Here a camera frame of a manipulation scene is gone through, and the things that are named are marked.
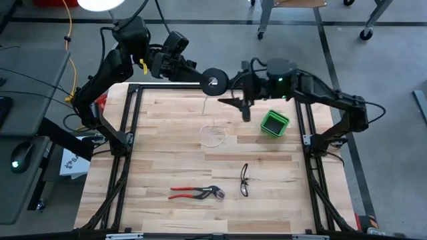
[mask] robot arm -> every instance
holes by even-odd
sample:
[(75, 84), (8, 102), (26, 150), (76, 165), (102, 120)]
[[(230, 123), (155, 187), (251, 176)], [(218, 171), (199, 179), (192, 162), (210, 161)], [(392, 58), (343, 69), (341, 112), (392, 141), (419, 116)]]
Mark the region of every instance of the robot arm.
[(252, 64), (242, 63), (243, 71), (231, 81), (241, 86), (243, 99), (218, 99), (237, 107), (242, 112), (244, 121), (250, 121), (250, 107), (255, 100), (285, 99), (305, 104), (322, 103), (344, 111), (342, 120), (323, 134), (310, 137), (312, 153), (326, 154), (330, 143), (350, 132), (361, 132), (368, 128), (365, 100), (362, 97), (349, 95), (328, 87), (322, 80), (311, 73), (299, 70), (295, 63), (285, 59), (272, 59), (266, 64), (267, 79), (258, 77)]
[(221, 95), (228, 88), (228, 78), (219, 69), (208, 69), (209, 76), (222, 76), (217, 85), (209, 84), (206, 73), (195, 70), (197, 63), (181, 55), (188, 40), (173, 31), (163, 45), (150, 45), (150, 33), (141, 17), (127, 20), (114, 27), (113, 36), (119, 43), (103, 60), (99, 71), (82, 88), (77, 88), (73, 108), (88, 129), (98, 130), (108, 139), (112, 155), (124, 156), (130, 150), (126, 133), (116, 131), (103, 118), (95, 100), (115, 83), (122, 83), (133, 75), (133, 62), (149, 69), (155, 78), (167, 77), (175, 82), (199, 82), (207, 95)]

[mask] red-handled pliers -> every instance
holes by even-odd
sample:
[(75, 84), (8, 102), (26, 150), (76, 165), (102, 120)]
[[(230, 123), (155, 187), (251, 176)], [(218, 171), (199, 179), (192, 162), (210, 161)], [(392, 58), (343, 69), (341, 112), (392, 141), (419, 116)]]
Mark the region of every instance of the red-handled pliers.
[(177, 197), (189, 197), (193, 199), (202, 200), (211, 194), (213, 194), (218, 199), (224, 199), (224, 197), (226, 196), (226, 193), (224, 193), (224, 191), (222, 191), (219, 187), (213, 186), (213, 185), (209, 187), (171, 187), (171, 190), (172, 191), (201, 191), (202, 193), (200, 193), (199, 195), (177, 194), (177, 195), (168, 197), (168, 199), (174, 199)]

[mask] tape roll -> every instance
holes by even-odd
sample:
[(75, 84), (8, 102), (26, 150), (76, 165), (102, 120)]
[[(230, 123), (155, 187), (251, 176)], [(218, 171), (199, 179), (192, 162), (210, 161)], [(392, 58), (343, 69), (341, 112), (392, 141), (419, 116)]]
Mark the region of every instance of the tape roll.
[(227, 73), (220, 69), (210, 68), (206, 69), (203, 76), (207, 77), (209, 81), (203, 81), (200, 83), (201, 90), (208, 96), (219, 96), (223, 95), (228, 88), (228, 76)]

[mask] yellow cable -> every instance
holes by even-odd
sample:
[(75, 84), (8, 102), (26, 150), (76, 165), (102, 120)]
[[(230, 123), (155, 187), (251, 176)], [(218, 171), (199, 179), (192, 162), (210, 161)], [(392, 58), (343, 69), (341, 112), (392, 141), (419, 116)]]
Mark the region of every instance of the yellow cable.
[[(73, 20), (71, 19), (71, 14), (69, 12), (67, 3), (65, 2), (65, 0), (62, 0), (62, 2), (64, 3), (64, 6), (65, 6), (65, 8), (67, 10), (67, 13), (68, 13), (69, 30), (68, 30), (67, 37), (70, 38), (71, 32), (73, 31)], [(67, 40), (65, 40), (65, 50), (68, 51), (68, 41)], [(75, 68), (74, 62), (73, 62), (73, 60), (71, 58), (69, 58), (69, 62), (73, 66), (74, 80), (73, 80), (73, 89), (71, 90), (71, 95), (65, 98), (66, 102), (71, 102), (73, 100), (73, 98), (74, 98), (74, 91), (75, 91), (75, 88), (77, 86), (77, 69)]]

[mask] lamp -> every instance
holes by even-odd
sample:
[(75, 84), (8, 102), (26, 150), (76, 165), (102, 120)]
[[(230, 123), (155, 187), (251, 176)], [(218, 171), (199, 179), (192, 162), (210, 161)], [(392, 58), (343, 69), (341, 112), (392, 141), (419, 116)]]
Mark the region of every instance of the lamp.
[(77, 0), (80, 7), (94, 12), (110, 11), (119, 7), (125, 0)]

